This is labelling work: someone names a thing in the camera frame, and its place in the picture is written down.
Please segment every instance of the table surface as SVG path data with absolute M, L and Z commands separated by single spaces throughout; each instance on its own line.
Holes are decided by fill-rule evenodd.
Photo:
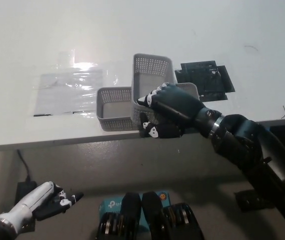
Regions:
M 285 0 L 0 0 L 0 150 L 138 136 L 103 131 L 94 112 L 33 117 L 41 75 L 71 51 L 113 68 L 105 87 L 131 85 L 136 53 L 174 69 L 215 60 L 235 92 L 207 107 L 285 124 Z

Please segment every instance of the robotic arm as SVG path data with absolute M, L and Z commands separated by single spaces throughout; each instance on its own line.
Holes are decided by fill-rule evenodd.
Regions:
M 235 164 L 257 193 L 274 203 L 285 218 L 285 147 L 262 125 L 239 114 L 223 116 L 169 83 L 137 103 L 170 120 L 165 124 L 173 129 L 173 137 L 195 128 L 210 139 L 216 153 Z M 143 114 L 140 120 L 152 137 L 169 137 L 168 127 L 164 133 L 162 124 L 150 123 Z
M 23 197 L 10 212 L 0 214 L 0 240 L 14 240 L 24 226 L 34 219 L 41 221 L 64 213 L 83 197 L 78 193 L 68 197 L 64 189 L 48 181 Z

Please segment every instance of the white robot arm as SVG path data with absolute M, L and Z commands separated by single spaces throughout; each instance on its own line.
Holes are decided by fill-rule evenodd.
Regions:
M 9 212 L 0 214 L 0 240 L 14 240 L 33 220 L 44 220 L 64 213 L 83 197 L 67 197 L 64 189 L 48 181 L 23 197 Z

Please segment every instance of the blue box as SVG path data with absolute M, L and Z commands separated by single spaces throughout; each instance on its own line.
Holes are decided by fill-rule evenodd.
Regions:
M 171 202 L 170 202 L 168 191 L 156 191 L 156 194 L 159 196 L 163 207 L 170 206 Z M 101 219 L 102 216 L 107 212 L 119 213 L 122 207 L 123 197 L 124 196 L 114 196 L 114 197 L 104 199 L 99 206 L 99 219 Z M 149 232 L 149 231 L 150 231 L 149 226 L 145 219 L 144 212 L 141 209 L 141 216 L 140 216 L 140 222 L 139 222 L 139 233 Z

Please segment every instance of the perforated basket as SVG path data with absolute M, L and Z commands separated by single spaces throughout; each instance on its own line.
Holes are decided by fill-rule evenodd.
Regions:
M 146 113 L 149 121 L 154 124 L 164 120 L 159 114 L 155 114 L 153 110 L 138 105 L 136 100 L 146 96 L 166 82 L 177 83 L 173 63 L 168 57 L 141 53 L 133 56 L 132 108 L 130 117 L 135 124 L 140 124 L 140 113 Z M 193 83 L 178 83 L 177 86 L 199 99 L 197 87 Z
M 104 131 L 133 131 L 130 87 L 103 87 L 97 91 L 96 115 Z

